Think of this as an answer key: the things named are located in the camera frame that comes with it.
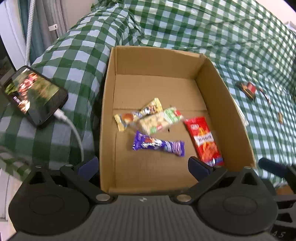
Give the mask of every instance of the gray ribbed panel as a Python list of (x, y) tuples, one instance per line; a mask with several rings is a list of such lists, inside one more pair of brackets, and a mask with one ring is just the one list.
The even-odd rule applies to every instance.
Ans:
[(173, 203), (168, 196), (119, 196), (111, 204), (98, 205), (76, 229), (52, 237), (17, 233), (10, 241), (267, 241), (268, 233), (252, 237), (221, 234), (202, 223), (192, 207)]

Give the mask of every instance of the image on phone screen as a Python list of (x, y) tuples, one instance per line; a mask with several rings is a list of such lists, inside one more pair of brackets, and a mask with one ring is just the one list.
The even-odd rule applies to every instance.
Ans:
[(58, 90), (59, 87), (26, 68), (5, 88), (5, 93), (26, 114), (30, 109), (42, 109)]

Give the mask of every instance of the curtain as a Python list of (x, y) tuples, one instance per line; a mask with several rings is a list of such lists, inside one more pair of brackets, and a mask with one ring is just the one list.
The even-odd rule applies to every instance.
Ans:
[[(19, 0), (20, 18), (25, 39), (27, 38), (30, 0)], [(56, 31), (49, 31), (49, 26), (58, 25)], [(30, 62), (57, 39), (66, 33), (60, 0), (36, 0), (33, 18), (33, 30), (30, 49)]]

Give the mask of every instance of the candy wrapper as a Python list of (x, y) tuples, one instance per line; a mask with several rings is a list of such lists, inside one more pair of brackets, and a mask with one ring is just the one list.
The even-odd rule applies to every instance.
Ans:
[(133, 141), (133, 149), (153, 149), (153, 150), (162, 150), (169, 153), (174, 153), (177, 156), (184, 156), (184, 142), (183, 141), (163, 141), (148, 135), (144, 135), (137, 131), (135, 139)]
[(139, 125), (145, 134), (150, 135), (161, 129), (168, 128), (182, 119), (181, 113), (175, 107), (171, 107), (139, 120)]
[(223, 158), (218, 151), (213, 135), (204, 117), (184, 121), (201, 160), (209, 166), (222, 165)]
[(147, 115), (152, 115), (162, 111), (163, 108), (158, 98), (154, 98), (148, 105), (146, 105), (142, 110), (135, 111), (132, 113), (125, 113), (122, 115), (114, 115), (115, 121), (119, 131), (125, 131), (127, 126), (135, 123), (139, 119)]

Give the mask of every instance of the smartphone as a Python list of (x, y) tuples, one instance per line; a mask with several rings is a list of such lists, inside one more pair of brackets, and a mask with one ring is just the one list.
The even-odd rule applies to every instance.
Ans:
[(35, 126), (40, 127), (68, 99), (64, 88), (29, 66), (21, 67), (1, 87), (8, 100)]

